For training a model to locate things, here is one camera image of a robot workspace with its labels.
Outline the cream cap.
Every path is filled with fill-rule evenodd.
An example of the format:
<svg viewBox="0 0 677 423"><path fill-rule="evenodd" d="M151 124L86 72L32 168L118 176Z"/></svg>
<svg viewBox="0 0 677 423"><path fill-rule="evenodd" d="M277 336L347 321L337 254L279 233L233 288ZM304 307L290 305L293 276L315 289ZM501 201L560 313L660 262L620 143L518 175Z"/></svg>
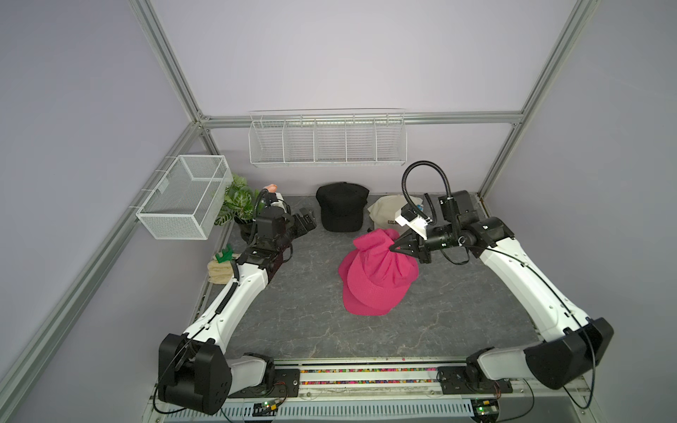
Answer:
<svg viewBox="0 0 677 423"><path fill-rule="evenodd" d="M383 196L368 208L368 216L373 223L373 229L394 230L398 234L407 231L407 226L403 227L395 220L396 214L407 205L405 197L399 195Z"/></svg>

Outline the pink cap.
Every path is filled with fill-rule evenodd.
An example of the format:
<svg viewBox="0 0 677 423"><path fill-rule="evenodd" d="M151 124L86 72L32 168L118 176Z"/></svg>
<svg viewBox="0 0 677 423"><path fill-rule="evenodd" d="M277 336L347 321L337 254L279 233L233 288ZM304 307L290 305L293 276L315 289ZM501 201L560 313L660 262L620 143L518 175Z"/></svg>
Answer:
<svg viewBox="0 0 677 423"><path fill-rule="evenodd" d="M343 283L343 304L347 312L353 315L364 315L365 317L380 317L381 315L388 314L391 310L389 308L374 308L368 306L367 304L362 303L357 299L357 297L352 293L348 285L348 273L351 266L355 263L358 257L358 251L351 251L341 262L338 267L338 274Z"/></svg>
<svg viewBox="0 0 677 423"><path fill-rule="evenodd" d="M348 273L348 285L359 301L374 308L393 309L419 276L413 257L389 251L400 235L376 229L354 240L358 257Z"/></svg>

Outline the black cap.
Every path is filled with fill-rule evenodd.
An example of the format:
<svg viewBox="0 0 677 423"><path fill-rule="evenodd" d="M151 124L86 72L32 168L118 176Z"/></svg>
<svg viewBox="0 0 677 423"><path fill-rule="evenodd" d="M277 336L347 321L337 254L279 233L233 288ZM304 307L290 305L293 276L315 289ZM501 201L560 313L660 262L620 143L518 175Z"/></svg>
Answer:
<svg viewBox="0 0 677 423"><path fill-rule="evenodd" d="M333 233L354 233L361 230L364 209L370 191L355 183L330 183L317 189L321 222Z"/></svg>

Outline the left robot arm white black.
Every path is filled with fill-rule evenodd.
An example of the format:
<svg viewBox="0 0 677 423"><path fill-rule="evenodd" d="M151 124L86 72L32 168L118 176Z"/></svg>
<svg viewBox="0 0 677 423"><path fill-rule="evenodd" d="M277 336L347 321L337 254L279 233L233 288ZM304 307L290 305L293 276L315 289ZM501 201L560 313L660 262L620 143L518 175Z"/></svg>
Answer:
<svg viewBox="0 0 677 423"><path fill-rule="evenodd" d="M233 275L206 311L183 333L159 346L158 377L152 400L213 415L237 393L275 390L275 364L262 354L226 356L227 346L250 305L293 255L295 239L317 226L312 211L292 213L273 186L259 192L253 229L243 253L232 260Z"/></svg>

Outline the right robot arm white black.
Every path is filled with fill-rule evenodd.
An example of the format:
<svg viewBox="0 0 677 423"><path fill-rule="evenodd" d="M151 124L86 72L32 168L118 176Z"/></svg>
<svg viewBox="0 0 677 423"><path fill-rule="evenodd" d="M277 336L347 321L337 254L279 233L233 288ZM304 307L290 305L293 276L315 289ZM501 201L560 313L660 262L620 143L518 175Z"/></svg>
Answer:
<svg viewBox="0 0 677 423"><path fill-rule="evenodd" d="M408 191L410 174L430 167L442 179L444 195L426 200L429 210L414 204ZM499 218L480 219L470 194L452 191L442 168L430 160L409 165L401 178L405 206L396 222L405 227L390 250L429 264L438 251L460 247L502 280L529 315L539 336L526 347L487 347L468 356L460 378L468 391L498 389L502 380L536 380L554 391L565 389L586 373L595 375L615 331L604 318L592 319L570 301L525 253Z"/></svg>

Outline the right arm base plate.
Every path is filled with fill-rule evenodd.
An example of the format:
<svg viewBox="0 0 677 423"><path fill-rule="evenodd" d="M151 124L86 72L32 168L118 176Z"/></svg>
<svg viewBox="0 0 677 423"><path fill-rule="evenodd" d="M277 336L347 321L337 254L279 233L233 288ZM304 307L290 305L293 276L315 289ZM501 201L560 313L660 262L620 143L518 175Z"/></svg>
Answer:
<svg viewBox="0 0 677 423"><path fill-rule="evenodd" d="M437 369L437 381L444 395L494 395L513 393L509 380L492 381L467 366L442 366Z"/></svg>

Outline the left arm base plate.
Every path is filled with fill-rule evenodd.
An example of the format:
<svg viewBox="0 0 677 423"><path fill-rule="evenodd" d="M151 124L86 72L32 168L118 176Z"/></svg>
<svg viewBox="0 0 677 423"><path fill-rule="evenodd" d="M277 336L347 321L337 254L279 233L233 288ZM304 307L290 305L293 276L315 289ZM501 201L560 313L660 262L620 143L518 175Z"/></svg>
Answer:
<svg viewBox="0 0 677 423"><path fill-rule="evenodd" d="M301 371L297 368L275 369L272 382L245 388L228 398L297 398L301 387Z"/></svg>

